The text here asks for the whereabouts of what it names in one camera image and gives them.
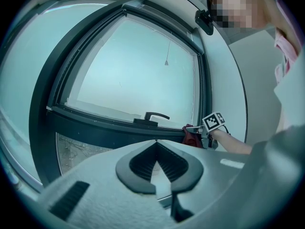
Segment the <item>person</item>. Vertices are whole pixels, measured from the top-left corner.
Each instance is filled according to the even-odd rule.
[[[283,63],[276,66],[277,84],[293,67],[302,46],[304,35],[294,17],[281,0],[207,0],[207,7],[214,22],[221,27],[262,29],[272,24],[276,29],[275,47],[282,51]],[[290,126],[281,110],[276,132]],[[210,133],[228,152],[250,154],[252,147],[226,132],[215,129]]]

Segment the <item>window frame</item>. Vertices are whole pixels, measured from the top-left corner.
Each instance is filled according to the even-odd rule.
[[[94,39],[97,31],[111,26],[121,15],[129,13],[152,22],[171,32],[196,52],[200,79],[198,124],[201,125],[202,118],[211,112],[211,79],[204,45],[198,30],[196,28],[192,30],[193,40],[191,40],[166,20],[136,8],[143,3],[145,0],[118,0],[87,16],[62,38],[44,64],[32,96],[29,122],[33,160],[44,186],[61,175],[56,147],[57,133],[77,141],[112,149],[152,139],[182,142],[185,136],[182,129],[112,120],[59,103],[62,87],[66,85],[67,80],[72,79],[67,76],[70,76],[70,70],[73,69],[72,61],[80,56],[77,53],[81,51],[80,47],[85,50],[86,44]]]
[[[68,77],[68,80],[67,80],[65,86],[63,87],[61,93],[58,94],[59,98],[57,100],[57,104],[61,104],[62,106],[77,109],[74,106],[67,104],[67,102],[71,101],[71,99],[76,101],[77,95],[78,95],[79,90],[80,90],[79,88],[81,87],[81,84],[82,84],[82,82],[83,82],[83,80],[86,76],[86,73],[87,73],[87,71],[88,71],[88,69],[91,65],[90,62],[95,58],[95,55],[103,47],[103,44],[101,44],[101,43],[98,45],[98,47],[96,47],[97,43],[99,43],[101,40],[105,43],[108,40],[108,38],[110,38],[112,36],[112,34],[115,32],[115,30],[117,28],[119,28],[120,25],[122,23],[124,23],[124,21],[126,21],[126,20],[134,21],[136,23],[139,23],[139,24],[144,25],[144,26],[148,26],[149,28],[152,28],[152,29],[158,31],[160,34],[164,35],[165,37],[169,38],[171,41],[178,44],[180,47],[184,48],[192,56],[193,67],[194,67],[195,72],[197,74],[195,74],[196,77],[195,77],[195,80],[194,80],[194,99],[195,99],[195,101],[193,100],[193,103],[195,103],[195,104],[193,104],[192,123],[191,124],[197,125],[198,124],[198,108],[200,107],[200,104],[199,104],[200,78],[199,78],[199,69],[198,69],[199,63],[198,63],[197,54],[190,47],[188,47],[185,43],[180,41],[178,38],[173,36],[168,31],[165,31],[164,29],[160,28],[159,26],[157,26],[157,25],[155,25],[155,24],[153,24],[149,21],[146,21],[142,18],[136,17],[136,16],[131,15],[131,14],[126,14],[126,13],[123,13],[123,15],[121,17],[118,16],[109,25],[107,25],[102,31],[94,33],[94,38],[91,40],[90,43],[88,43],[88,46],[86,47],[86,49],[84,49],[83,52],[80,52],[80,56],[79,56],[78,60],[73,65],[73,68],[70,72],[70,75]],[[74,51],[78,52],[79,48],[76,47],[74,49]],[[49,106],[50,109],[52,108],[51,102],[54,102],[54,101],[49,99],[50,105],[48,105],[48,106]],[[182,126],[180,128],[175,128],[175,127],[168,127],[168,128],[181,130]]]

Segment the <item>window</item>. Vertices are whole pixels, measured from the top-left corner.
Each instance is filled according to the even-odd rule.
[[[110,148],[82,143],[61,134],[56,135],[56,142],[58,162],[62,174],[93,155],[112,150]]]
[[[198,31],[143,3],[117,0],[97,10],[46,59],[29,117],[30,148],[45,186],[97,153],[152,139],[181,143],[182,127],[200,125],[209,111]],[[134,121],[146,112],[170,119]]]
[[[196,125],[195,60],[194,51],[170,33],[128,15],[93,46],[65,104],[129,122],[158,112],[170,117],[153,116],[159,126]]]

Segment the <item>window blind cord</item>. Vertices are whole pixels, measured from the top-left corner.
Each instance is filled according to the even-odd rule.
[[[168,59],[168,53],[169,53],[169,51],[170,51],[170,45],[171,45],[171,40],[170,40],[170,43],[168,44],[168,51],[167,51],[167,56],[166,56],[165,65],[168,65],[167,59]]]

